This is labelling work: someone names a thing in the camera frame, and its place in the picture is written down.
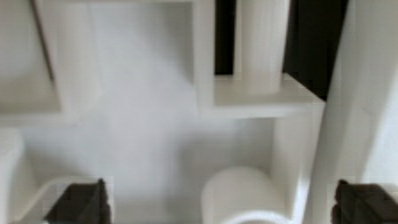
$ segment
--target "white panel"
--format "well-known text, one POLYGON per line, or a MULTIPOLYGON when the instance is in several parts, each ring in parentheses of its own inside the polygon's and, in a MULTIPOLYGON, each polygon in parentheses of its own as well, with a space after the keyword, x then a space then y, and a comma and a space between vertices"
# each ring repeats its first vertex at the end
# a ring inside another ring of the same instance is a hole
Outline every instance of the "white panel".
POLYGON ((236 77, 248 94, 278 91, 289 0, 237 0, 236 77))
POLYGON ((97 101, 99 69, 88 3, 35 0, 49 49, 63 121, 76 121, 97 101))
POLYGON ((0 1, 0 116, 56 110, 31 5, 0 1))
POLYGON ((387 141, 392 140, 387 138, 396 138, 396 130, 390 131, 387 125, 396 116, 396 10, 394 0, 349 1, 316 155, 307 224, 330 223, 341 178, 353 183, 380 181, 390 186, 398 184, 387 172, 396 170, 396 161, 388 161, 396 156, 387 155, 387 141))
POLYGON ((275 121, 269 179, 285 197, 291 224, 301 223, 323 105, 275 121))

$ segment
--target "white structure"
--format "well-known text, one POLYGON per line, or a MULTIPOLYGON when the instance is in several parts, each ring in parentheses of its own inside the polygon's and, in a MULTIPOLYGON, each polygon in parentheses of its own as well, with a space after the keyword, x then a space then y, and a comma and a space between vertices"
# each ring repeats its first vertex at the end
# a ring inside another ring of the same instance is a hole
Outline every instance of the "white structure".
POLYGON ((86 4, 35 3, 0 1, 1 126, 76 122, 101 93, 86 4))
POLYGON ((305 224, 330 223, 337 180, 396 198, 398 2, 351 0, 325 109, 305 224))
MULTIPOLYGON (((31 29, 30 21, 33 16, 26 2, 21 0, 15 2, 17 4, 12 5, 10 9, 21 13, 21 19, 24 19, 21 23, 28 22, 31 29)), ((10 66, 10 71, 0 72, 0 79, 15 83, 15 87, 10 90, 6 89, 10 98, 3 97, 0 99, 0 105, 8 108, 10 102, 14 108, 21 108, 0 114, 0 124, 8 126, 46 125, 74 121, 92 107, 99 96, 86 9, 92 1, 86 3, 85 1, 37 0, 35 3, 49 66, 46 66, 44 54, 38 48, 37 32, 33 32, 31 38, 21 41, 26 41, 24 44, 35 46, 31 54, 37 56, 33 58, 38 58, 38 61, 26 63, 35 69, 31 70, 26 67, 26 71, 21 73, 19 67, 15 69, 15 66, 10 66), (53 81, 49 80, 49 69, 46 67, 51 68, 53 81), (35 71, 38 80, 37 87, 31 88, 44 91, 37 93, 37 97, 44 104, 53 105, 51 109, 42 106, 30 110, 28 105, 37 106, 35 101, 22 96, 14 98, 12 91, 19 87, 19 82, 12 82, 12 79, 19 74, 30 78, 30 71, 35 71)), ((6 5, 8 1, 1 0, 0 6, 1 4, 6 5)), ((204 117, 273 119, 269 170, 259 172, 252 168, 230 168, 209 179, 202 192, 202 223, 239 224, 262 221, 271 224, 300 224, 310 183, 323 102, 280 72, 289 1, 241 0, 237 5, 234 62, 237 70, 230 79, 216 80, 213 76, 214 2, 213 0, 191 1, 197 101, 204 117), (262 18, 257 24, 252 24, 253 16, 262 18)), ((8 27, 12 27, 10 24, 5 24, 0 30, 5 29, 6 32, 8 27)), ((10 168, 3 169, 1 175, 8 176, 8 180, 3 182, 5 187, 1 187, 1 190, 8 191, 14 186, 10 180, 15 178, 12 167, 24 163, 17 162, 17 158, 22 157, 17 133, 5 132, 3 136, 5 142, 8 142, 6 139, 14 139, 12 142, 15 142, 10 146, 5 144, 3 150, 17 154, 17 156, 1 158, 5 166, 10 163, 10 168)), ((42 200, 49 187, 56 185, 56 181, 49 182, 38 190, 33 185, 33 175, 28 172, 21 173, 26 175, 19 179, 26 181, 26 184, 19 184, 19 186, 26 186, 26 189, 21 189, 21 192, 26 192, 22 198, 35 196, 26 201, 12 199, 10 204, 15 205, 12 209, 8 208, 8 200, 1 200, 5 204, 0 207, 0 218, 5 223, 19 222, 24 218, 28 221, 37 219, 33 205, 42 200)))

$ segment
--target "black object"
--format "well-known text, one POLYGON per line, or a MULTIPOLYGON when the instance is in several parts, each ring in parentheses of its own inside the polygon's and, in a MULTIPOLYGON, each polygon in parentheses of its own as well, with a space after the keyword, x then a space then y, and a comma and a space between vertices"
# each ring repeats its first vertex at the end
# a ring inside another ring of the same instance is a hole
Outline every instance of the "black object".
POLYGON ((214 75, 232 75, 236 0, 214 0, 214 75))
POLYGON ((348 0, 291 0, 284 72, 326 100, 348 0))
POLYGON ((95 184, 70 184, 44 220, 49 224, 110 224, 102 180, 95 184))
POLYGON ((332 224, 398 224, 398 204, 376 184, 339 181, 332 224))

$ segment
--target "white partition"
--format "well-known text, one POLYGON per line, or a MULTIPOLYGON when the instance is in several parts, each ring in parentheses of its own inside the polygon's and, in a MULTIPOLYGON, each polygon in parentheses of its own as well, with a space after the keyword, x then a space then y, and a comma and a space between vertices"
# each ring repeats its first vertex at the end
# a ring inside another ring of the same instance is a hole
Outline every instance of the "white partition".
POLYGON ((88 3, 1 0, 0 10, 0 126, 70 123, 101 93, 88 3))

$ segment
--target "curved white edge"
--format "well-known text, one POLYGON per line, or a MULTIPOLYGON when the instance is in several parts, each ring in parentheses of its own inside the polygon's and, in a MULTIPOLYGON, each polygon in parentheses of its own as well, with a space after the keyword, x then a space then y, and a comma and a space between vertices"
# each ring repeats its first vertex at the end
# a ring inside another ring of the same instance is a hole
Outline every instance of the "curved white edge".
POLYGON ((241 212, 229 220, 221 221, 221 224, 243 224, 243 223, 269 223, 289 224, 289 220, 277 212, 271 211, 246 211, 241 212))
POLYGON ((284 195, 266 174, 250 167, 225 169, 202 190, 202 223, 266 221, 287 224, 284 195))

